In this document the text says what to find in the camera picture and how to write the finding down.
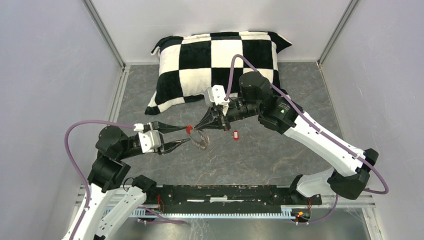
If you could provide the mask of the metal keyring with red handle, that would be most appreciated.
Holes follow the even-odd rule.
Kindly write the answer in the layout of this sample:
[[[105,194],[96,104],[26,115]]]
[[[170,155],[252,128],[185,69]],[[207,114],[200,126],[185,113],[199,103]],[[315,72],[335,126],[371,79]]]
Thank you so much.
[[[186,127],[186,133],[191,139],[192,144],[200,150],[206,150],[210,145],[210,138],[202,130],[195,130],[191,125]]]

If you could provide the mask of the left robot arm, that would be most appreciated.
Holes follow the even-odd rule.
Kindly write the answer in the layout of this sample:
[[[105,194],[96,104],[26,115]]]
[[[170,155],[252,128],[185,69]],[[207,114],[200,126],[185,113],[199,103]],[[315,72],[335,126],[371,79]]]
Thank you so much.
[[[69,136],[84,124],[104,124],[95,144],[97,158],[85,177],[73,158]],[[130,166],[124,159],[143,154],[165,155],[188,139],[165,142],[163,135],[185,130],[186,126],[169,125],[159,121],[133,125],[105,120],[83,120],[71,125],[64,136],[66,153],[80,176],[85,195],[77,216],[64,235],[65,240],[107,240],[119,230],[131,213],[141,204],[151,204],[157,198],[156,182],[140,175],[133,180],[125,196],[108,214],[104,214],[112,197],[124,182]]]

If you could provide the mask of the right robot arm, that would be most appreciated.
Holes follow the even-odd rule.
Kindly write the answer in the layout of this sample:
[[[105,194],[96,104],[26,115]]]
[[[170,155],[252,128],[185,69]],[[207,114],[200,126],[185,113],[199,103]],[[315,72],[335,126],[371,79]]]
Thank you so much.
[[[240,97],[227,98],[221,85],[206,89],[208,110],[194,127],[197,131],[228,131],[231,123],[256,116],[265,128],[303,144],[330,164],[330,169],[298,175],[291,183],[289,199],[302,204],[318,194],[337,194],[355,200],[366,191],[370,172],[379,154],[356,148],[319,125],[301,106],[287,96],[274,93],[270,81],[257,71],[238,80]]]

